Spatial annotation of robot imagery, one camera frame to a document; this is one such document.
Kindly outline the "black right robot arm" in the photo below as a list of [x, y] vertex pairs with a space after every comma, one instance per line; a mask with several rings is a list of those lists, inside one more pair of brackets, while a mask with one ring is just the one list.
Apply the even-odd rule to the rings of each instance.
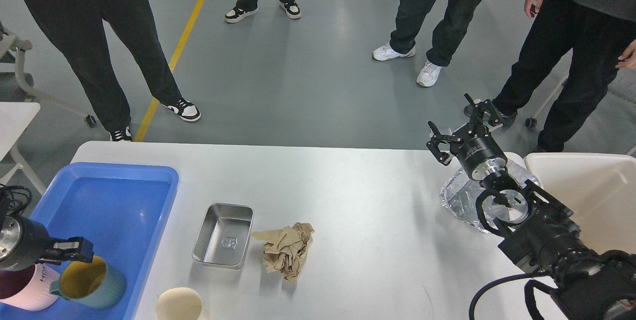
[[535, 291], [550, 296], [569, 320], [633, 320], [635, 318], [635, 255], [622, 250], [598, 254], [579, 238], [573, 211], [531, 179], [510, 173], [510, 161], [491, 136], [504, 123], [492, 101], [465, 98], [472, 109], [468, 123], [452, 134], [429, 122], [427, 148], [439, 163], [458, 159], [461, 170], [477, 182], [477, 219], [502, 238], [499, 249], [523, 273], [487, 284], [475, 293], [469, 318], [481, 296], [504, 282], [526, 279], [527, 311], [540, 320]]

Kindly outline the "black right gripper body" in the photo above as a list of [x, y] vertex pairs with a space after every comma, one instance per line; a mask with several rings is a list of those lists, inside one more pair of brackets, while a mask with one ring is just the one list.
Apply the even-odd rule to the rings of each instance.
[[507, 157], [502, 148], [489, 136], [469, 139], [459, 147], [456, 157], [472, 180], [484, 180], [507, 167]]

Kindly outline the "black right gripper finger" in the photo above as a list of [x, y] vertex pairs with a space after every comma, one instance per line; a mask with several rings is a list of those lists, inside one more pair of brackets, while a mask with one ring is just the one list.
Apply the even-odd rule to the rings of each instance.
[[449, 165], [452, 157], [455, 157], [461, 166], [465, 166], [466, 155], [463, 154], [463, 147], [470, 140], [470, 122], [463, 124], [450, 135], [442, 134], [432, 121], [428, 121], [428, 126], [431, 130], [431, 139], [426, 146], [436, 160], [443, 165]]
[[499, 128], [508, 128], [512, 125], [512, 115], [506, 115], [497, 109], [493, 101], [486, 99], [473, 99], [469, 94], [464, 94], [468, 105], [464, 107], [464, 114], [468, 116], [468, 130], [473, 134], [483, 132], [491, 134]]

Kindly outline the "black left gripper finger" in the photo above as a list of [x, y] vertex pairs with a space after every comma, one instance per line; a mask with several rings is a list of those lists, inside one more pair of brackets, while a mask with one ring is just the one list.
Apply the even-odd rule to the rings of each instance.
[[93, 262], [93, 243], [84, 237], [51, 238], [39, 257], [40, 263], [62, 264], [65, 261]]

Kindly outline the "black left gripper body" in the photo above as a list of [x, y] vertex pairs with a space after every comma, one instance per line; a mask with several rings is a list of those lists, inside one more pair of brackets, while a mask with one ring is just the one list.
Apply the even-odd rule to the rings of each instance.
[[0, 236], [0, 267], [19, 271], [40, 260], [51, 238], [39, 222], [22, 216], [6, 216]]

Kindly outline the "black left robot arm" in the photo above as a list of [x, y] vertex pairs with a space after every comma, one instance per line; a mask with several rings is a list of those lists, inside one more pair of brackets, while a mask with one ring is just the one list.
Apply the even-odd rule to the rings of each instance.
[[84, 237], [51, 237], [45, 225], [23, 217], [1, 193], [0, 267], [16, 272], [38, 263], [62, 265], [64, 261], [93, 261], [93, 243]]

